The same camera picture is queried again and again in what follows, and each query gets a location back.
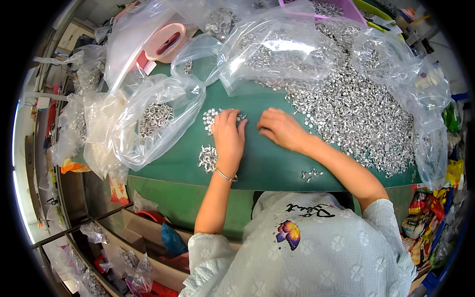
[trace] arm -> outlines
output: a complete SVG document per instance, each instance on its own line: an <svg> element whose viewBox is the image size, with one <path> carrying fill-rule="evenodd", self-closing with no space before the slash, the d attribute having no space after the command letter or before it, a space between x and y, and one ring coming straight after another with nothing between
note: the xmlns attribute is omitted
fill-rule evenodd
<svg viewBox="0 0 475 297"><path fill-rule="evenodd" d="M227 109L215 116L215 123L211 125L218 154L216 168L230 178L234 178L238 172L244 152L244 127L247 120L241 121L236 128L236 117L239 112L239 109ZM195 234L221 234L226 219L231 183L217 172L213 172L196 217Z"/></svg>
<svg viewBox="0 0 475 297"><path fill-rule="evenodd" d="M325 166L356 197L361 212L377 199L388 199L388 194L366 168L354 159L327 145L315 135L308 134L281 109L265 110L257 123L260 134L291 151L304 154Z"/></svg>

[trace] woman's left hand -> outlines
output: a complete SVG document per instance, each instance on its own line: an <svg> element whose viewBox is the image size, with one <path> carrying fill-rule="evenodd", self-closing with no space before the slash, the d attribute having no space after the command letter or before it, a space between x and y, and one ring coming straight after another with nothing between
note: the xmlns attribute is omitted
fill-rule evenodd
<svg viewBox="0 0 475 297"><path fill-rule="evenodd" d="M216 168L219 168L223 174L230 178L234 178L238 172L244 152L244 127L247 120L242 120L239 127L236 128L236 117L240 111L239 109L226 109L215 116L214 124L211 125L218 154Z"/></svg>

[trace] pink plastic basket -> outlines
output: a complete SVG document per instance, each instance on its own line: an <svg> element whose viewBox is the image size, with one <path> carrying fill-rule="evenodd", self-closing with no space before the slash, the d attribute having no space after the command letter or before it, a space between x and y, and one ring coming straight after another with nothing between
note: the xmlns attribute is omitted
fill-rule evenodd
<svg viewBox="0 0 475 297"><path fill-rule="evenodd" d="M339 7L343 9L343 16L345 18L355 20L367 26L366 20L361 15L360 11L356 8L352 0L321 0L320 2L328 2L330 4L338 5ZM284 0L279 0L279 4L280 4L280 7L285 7ZM308 13L303 13L303 12L296 12L296 14L308 15ZM328 17L315 14L315 20L326 19L326 18Z"/></svg>

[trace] hand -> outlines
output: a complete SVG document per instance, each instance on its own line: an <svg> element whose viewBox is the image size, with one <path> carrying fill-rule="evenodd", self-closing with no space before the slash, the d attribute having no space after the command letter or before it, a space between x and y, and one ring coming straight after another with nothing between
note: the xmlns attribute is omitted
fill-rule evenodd
<svg viewBox="0 0 475 297"><path fill-rule="evenodd" d="M238 172L244 152L244 127L247 120L242 120L236 128L236 117L239 112L239 109L226 109L214 117L214 124L211 125L218 154L216 167L230 178L234 178Z"/></svg>
<svg viewBox="0 0 475 297"><path fill-rule="evenodd" d="M262 113L257 129L260 130L259 134L267 136L276 144L299 153L306 139L311 136L292 116L273 107Z"/></svg>

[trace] blue plastic bag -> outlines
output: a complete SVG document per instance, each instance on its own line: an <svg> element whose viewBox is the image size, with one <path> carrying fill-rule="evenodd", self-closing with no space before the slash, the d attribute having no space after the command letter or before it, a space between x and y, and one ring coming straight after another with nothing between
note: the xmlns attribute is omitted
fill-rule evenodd
<svg viewBox="0 0 475 297"><path fill-rule="evenodd" d="M167 224L161 225L161 239L167 252L173 255L181 255L188 252L188 248L181 237Z"/></svg>

